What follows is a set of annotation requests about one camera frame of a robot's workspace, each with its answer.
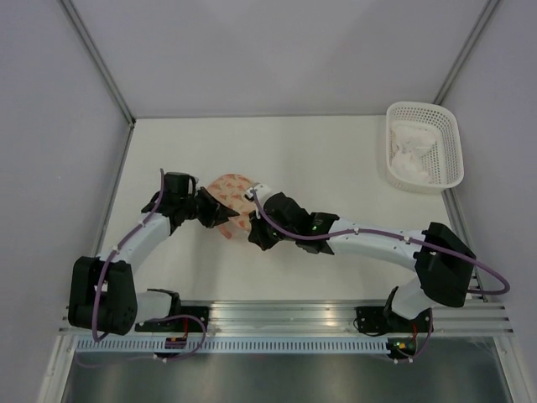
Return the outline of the floral mesh laundry bag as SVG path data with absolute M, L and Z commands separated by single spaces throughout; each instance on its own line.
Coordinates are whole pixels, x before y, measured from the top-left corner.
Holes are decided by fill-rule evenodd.
M 230 217 L 227 222 L 217 227 L 226 239 L 251 231 L 249 214 L 255 211 L 255 206 L 246 199 L 245 195 L 246 190 L 253 184 L 254 182 L 244 175 L 225 174 L 216 178 L 207 187 L 208 192 L 218 202 L 238 213 L 237 216 Z

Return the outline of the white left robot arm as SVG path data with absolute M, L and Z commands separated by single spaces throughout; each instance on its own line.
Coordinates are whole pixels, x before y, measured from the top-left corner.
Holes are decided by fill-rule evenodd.
M 161 172 L 159 191 L 143 207 L 134 228 L 107 253 L 81 256 L 74 263 L 69 324 L 91 331 L 97 343 L 110 334 L 123 336 L 145 322 L 175 332 L 183 322 L 179 293 L 161 288 L 138 292 L 135 272 L 184 222 L 196 220 L 214 228 L 238 214 L 199 187 L 195 177 Z

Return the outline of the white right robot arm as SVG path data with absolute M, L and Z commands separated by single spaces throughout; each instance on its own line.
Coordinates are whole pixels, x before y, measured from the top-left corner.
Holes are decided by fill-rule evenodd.
M 248 240 L 263 251 L 292 242 L 310 254 L 355 254 L 396 264 L 414 273 L 394 287 L 383 309 L 385 326 L 401 332 L 434 305 L 464 306 L 474 253 L 444 224 L 423 231 L 365 228 L 326 212 L 307 212 L 284 193 L 256 186 L 246 193 L 255 208 Z

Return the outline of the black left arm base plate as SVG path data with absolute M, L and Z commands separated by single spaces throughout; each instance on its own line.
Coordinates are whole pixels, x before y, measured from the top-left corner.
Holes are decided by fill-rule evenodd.
M 144 322 L 135 326 L 136 332 L 154 332 L 154 333 L 191 333 L 202 332 L 203 323 L 207 325 L 209 320 L 210 308 L 208 306 L 183 306 L 179 319 L 171 319 L 169 315 L 166 319 L 159 322 Z

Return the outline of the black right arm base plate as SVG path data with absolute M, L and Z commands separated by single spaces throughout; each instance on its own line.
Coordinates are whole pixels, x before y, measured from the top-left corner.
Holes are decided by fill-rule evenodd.
M 427 333 L 430 328 L 430 310 L 421 312 L 414 319 L 404 319 L 391 312 L 385 313 L 382 306 L 357 306 L 353 325 L 361 334 L 372 337 L 392 333 Z

